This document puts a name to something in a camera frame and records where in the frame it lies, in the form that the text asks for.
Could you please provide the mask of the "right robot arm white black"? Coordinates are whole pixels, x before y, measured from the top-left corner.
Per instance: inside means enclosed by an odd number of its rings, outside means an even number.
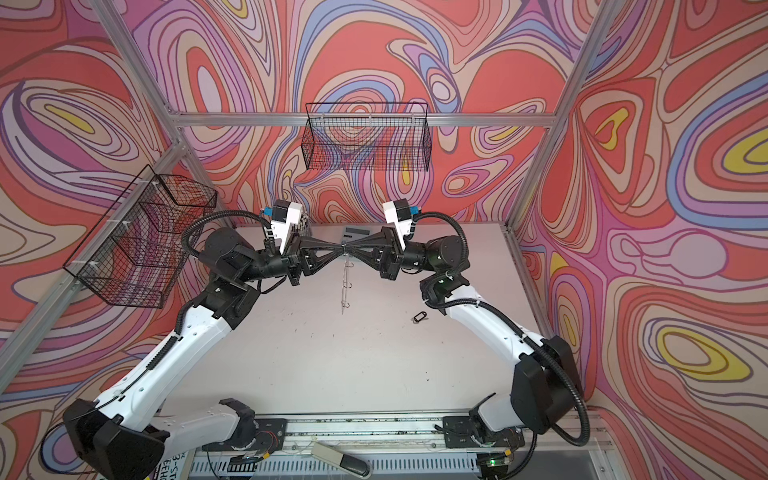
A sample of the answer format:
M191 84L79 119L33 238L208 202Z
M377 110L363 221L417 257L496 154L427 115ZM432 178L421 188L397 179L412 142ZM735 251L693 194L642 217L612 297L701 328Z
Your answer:
M346 254L390 280L401 270L428 272L419 283L426 307L464 325L513 368L510 393L490 394L468 413L475 439L487 443L508 428L556 433L582 447L591 425L573 353L559 336L545 338L487 302L463 273L470 266L462 227L449 216L418 213L344 245Z

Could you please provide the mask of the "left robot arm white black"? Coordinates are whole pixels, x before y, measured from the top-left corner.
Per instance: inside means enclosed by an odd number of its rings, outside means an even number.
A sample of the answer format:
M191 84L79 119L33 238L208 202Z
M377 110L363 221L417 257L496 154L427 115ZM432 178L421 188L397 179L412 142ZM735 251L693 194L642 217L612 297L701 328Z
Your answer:
M207 266L205 288L185 303L168 335L129 373L95 400L77 399L62 425L77 457L105 479L144 479L163 461L209 444L253 449L254 411L225 398L160 425L155 415L169 394L221 340L233 333L262 296L261 280L298 284L343 254L341 244L301 236L301 207L274 206L269 217L219 211L181 235L184 251Z

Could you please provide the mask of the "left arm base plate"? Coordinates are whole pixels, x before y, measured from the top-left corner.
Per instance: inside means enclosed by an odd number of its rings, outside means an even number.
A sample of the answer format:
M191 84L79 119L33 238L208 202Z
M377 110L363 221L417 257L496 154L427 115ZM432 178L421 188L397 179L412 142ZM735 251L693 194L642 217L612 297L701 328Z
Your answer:
M235 451L274 453L282 449L288 421L285 418L256 418L238 426L225 444Z

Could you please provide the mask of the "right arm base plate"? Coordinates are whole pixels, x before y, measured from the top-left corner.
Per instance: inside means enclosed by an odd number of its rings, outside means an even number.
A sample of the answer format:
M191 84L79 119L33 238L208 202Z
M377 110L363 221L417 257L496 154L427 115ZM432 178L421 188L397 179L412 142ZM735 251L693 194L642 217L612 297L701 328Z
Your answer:
M515 451L526 445L523 432L518 428L506 428L491 432L478 420L468 415L444 416L435 430L443 436L448 449L504 449Z

